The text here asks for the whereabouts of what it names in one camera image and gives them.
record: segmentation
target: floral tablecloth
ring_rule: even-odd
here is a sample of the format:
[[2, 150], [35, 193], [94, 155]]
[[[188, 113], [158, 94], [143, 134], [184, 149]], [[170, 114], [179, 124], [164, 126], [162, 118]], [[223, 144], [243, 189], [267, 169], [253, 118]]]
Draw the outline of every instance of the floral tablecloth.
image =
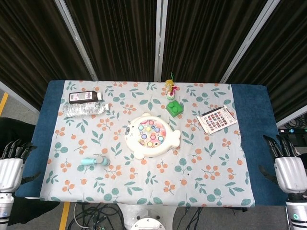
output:
[[[197, 115], [223, 104], [236, 117], [229, 84], [177, 83], [184, 113], [173, 118], [164, 83], [65, 81], [40, 197], [42, 200], [170, 206], [255, 205], [239, 125], [204, 134]], [[110, 111], [64, 117], [70, 92], [103, 93]], [[181, 131], [178, 148], [135, 159], [124, 130], [144, 112]], [[86, 157], [106, 156], [109, 166], [83, 166]]]

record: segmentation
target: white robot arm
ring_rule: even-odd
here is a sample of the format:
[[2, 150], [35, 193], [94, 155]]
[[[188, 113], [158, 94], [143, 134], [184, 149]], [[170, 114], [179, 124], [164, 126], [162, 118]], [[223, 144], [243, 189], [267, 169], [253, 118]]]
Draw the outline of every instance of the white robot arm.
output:
[[7, 228], [14, 202], [12, 194], [22, 183], [25, 160], [37, 148], [32, 143], [20, 144], [21, 139], [11, 141], [0, 158], [0, 230]]
[[288, 194], [287, 211], [294, 230], [307, 229], [307, 199], [303, 193], [307, 190], [307, 176], [302, 160], [296, 157], [293, 144], [277, 135], [277, 142], [263, 136], [274, 159], [274, 167], [279, 187]]

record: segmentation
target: yellow floor line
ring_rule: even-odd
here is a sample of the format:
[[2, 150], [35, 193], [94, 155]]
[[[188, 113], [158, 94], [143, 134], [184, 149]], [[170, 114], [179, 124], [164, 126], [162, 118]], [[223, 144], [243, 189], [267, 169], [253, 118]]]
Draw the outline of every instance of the yellow floor line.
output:
[[68, 213], [69, 213], [69, 206], [70, 206], [70, 202], [64, 203], [64, 208], [63, 208], [63, 212], [62, 212], [61, 223], [59, 225], [59, 230], [65, 230], [66, 229], [67, 217], [68, 217]]
[[1, 102], [0, 102], [0, 116], [1, 116], [2, 111], [3, 111], [3, 108], [4, 108], [4, 106], [5, 106], [6, 99], [8, 99], [8, 96], [9, 96], [8, 93], [5, 92], [4, 95], [3, 95], [3, 97], [2, 97], [2, 100], [1, 100]]

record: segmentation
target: green building block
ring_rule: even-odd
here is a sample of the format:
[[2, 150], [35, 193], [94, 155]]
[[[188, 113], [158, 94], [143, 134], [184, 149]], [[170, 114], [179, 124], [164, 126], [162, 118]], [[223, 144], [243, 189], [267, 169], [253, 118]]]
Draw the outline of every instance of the green building block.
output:
[[182, 106], [178, 103], [178, 101], [172, 101], [167, 104], [166, 109], [168, 112], [172, 115], [172, 117], [175, 117], [181, 113], [183, 113]]

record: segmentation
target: dark curtain panel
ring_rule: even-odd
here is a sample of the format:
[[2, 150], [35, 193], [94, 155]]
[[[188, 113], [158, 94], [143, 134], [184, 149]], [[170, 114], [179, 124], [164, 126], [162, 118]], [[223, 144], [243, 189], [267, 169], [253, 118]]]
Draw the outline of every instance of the dark curtain panel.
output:
[[169, 0], [162, 81], [219, 82], [265, 0]]
[[156, 0], [66, 3], [99, 80], [154, 80]]
[[307, 1], [279, 3], [227, 82], [267, 86], [277, 121], [307, 104]]
[[40, 109], [50, 80], [91, 80], [52, 0], [0, 1], [0, 81]]

